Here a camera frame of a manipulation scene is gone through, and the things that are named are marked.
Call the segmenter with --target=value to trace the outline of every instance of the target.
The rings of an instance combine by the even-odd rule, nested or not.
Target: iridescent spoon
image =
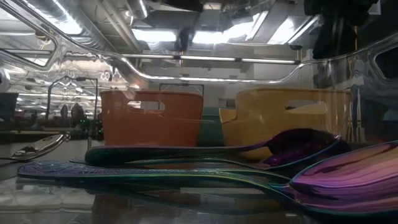
[[[198,157],[208,157],[215,154],[250,151],[260,147],[268,147],[272,156],[257,164],[242,164],[225,159],[198,159]],[[117,167],[127,162],[132,162],[130,163],[131,166],[216,162],[257,170],[271,170],[273,172],[280,170],[293,177],[304,167],[350,150],[351,148],[341,139],[341,136],[314,129],[291,129],[277,134],[268,141],[247,146],[100,146],[87,151],[85,162],[100,167]],[[81,160],[71,160],[71,162],[84,163]]]
[[[70,181],[227,180],[273,190],[313,212],[352,216],[398,212],[398,141],[325,159],[301,171],[288,184],[273,184],[220,170],[107,169],[57,161],[28,163],[18,174]]]
[[[44,156],[58,148],[64,141],[70,138],[67,134],[58,134],[43,138],[35,143],[29,144],[26,147],[15,152],[11,157],[0,157],[0,160],[9,161],[29,161],[38,157]]]

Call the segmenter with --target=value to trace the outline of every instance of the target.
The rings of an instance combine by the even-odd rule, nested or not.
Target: ceiling light
[[[257,32],[259,31],[262,23],[264,22],[264,20],[266,19],[268,15],[268,11],[264,11],[260,14],[260,16],[258,16],[258,14],[256,14],[256,19],[254,19],[255,16],[253,16],[254,19],[254,25],[251,29],[251,31],[248,33],[248,35],[246,36],[246,40],[251,40],[253,39],[253,37],[257,34]]]
[[[133,29],[132,32],[137,40],[146,42],[175,42],[177,36],[171,30],[137,30]]]
[[[31,31],[0,31],[0,35],[35,35],[35,32]]]
[[[139,0],[139,5],[141,6],[141,11],[144,14],[144,17],[141,19],[145,19],[148,16],[148,11],[147,6],[144,4],[144,0]]]
[[[294,23],[291,18],[287,18],[276,30],[275,34],[268,41],[268,44],[285,44],[294,34]]]
[[[203,5],[203,9],[206,9],[206,10],[221,10],[221,3],[215,3],[215,2],[206,3],[206,4]]]
[[[279,60],[279,59],[259,59],[259,58],[242,58],[242,62],[251,62],[251,63],[258,63],[258,62],[267,62],[267,63],[274,63],[274,64],[290,64],[296,65],[298,64],[296,60]]]
[[[203,82],[243,82],[243,83],[256,82],[255,80],[237,80],[229,78],[195,78],[195,77],[181,77],[180,80],[203,81]]]
[[[223,32],[223,37],[229,40],[246,35],[251,31],[253,24],[254,22],[245,22],[232,26],[231,28]]]
[[[219,62],[234,62],[235,58],[228,58],[228,57],[203,57],[203,56],[189,56],[189,55],[181,55],[181,59],[185,60],[214,60],[217,59]]]
[[[318,16],[315,16],[307,25],[305,25],[305,27],[303,27],[303,29],[301,29],[300,31],[298,31],[287,43],[291,44],[293,43],[295,40],[297,40],[297,38],[299,38],[301,35],[303,35],[303,33],[308,30],[317,20],[319,19]]]
[[[219,44],[226,42],[222,32],[198,31],[192,40],[195,44]]]

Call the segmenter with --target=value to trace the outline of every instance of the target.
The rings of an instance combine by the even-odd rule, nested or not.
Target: yellow basket
[[[292,101],[313,102],[288,110]],[[345,136],[351,93],[334,90],[259,88],[236,97],[236,109],[220,109],[226,146],[241,146],[268,140],[294,128],[313,128]],[[271,156],[263,147],[241,153],[260,161]]]

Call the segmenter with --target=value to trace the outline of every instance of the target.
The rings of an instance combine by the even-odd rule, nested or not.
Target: orange basket
[[[166,91],[102,91],[105,144],[195,146],[198,140],[203,97]],[[164,110],[145,110],[131,101],[164,104]]]

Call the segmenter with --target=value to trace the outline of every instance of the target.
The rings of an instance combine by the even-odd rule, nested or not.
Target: metal rail
[[[35,54],[35,55],[51,55],[50,50],[16,50],[5,49],[14,54]],[[154,55],[154,54],[123,54],[126,58],[147,58],[147,59],[171,59],[171,60],[202,60],[212,62],[244,62],[244,63],[267,63],[279,65],[298,65],[300,60],[287,60],[276,58],[234,58],[234,57],[206,57],[191,55]]]

